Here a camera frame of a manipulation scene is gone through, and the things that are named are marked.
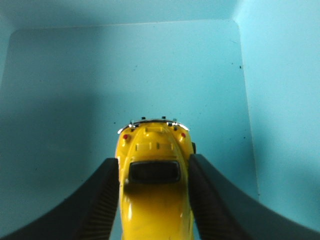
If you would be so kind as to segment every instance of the yellow toy car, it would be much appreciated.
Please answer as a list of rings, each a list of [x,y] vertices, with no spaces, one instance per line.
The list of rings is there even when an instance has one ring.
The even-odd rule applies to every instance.
[[[189,130],[175,120],[131,122],[118,131],[122,240],[193,240]]]

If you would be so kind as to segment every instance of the toy car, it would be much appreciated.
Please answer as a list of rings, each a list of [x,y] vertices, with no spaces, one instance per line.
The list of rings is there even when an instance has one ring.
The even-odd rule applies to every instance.
[[[189,130],[175,120],[131,122],[118,131],[122,240],[193,240]]]

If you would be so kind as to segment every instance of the volkswagen beetle model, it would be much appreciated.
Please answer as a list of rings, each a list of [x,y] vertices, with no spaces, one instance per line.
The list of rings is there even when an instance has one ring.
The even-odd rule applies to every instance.
[[[131,122],[118,131],[122,240],[193,240],[189,130],[176,120]]]

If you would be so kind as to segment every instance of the car rear window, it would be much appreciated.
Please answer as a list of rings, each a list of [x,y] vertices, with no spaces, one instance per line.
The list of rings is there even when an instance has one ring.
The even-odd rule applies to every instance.
[[[180,166],[177,161],[132,162],[129,181],[137,184],[169,184],[180,180]]]

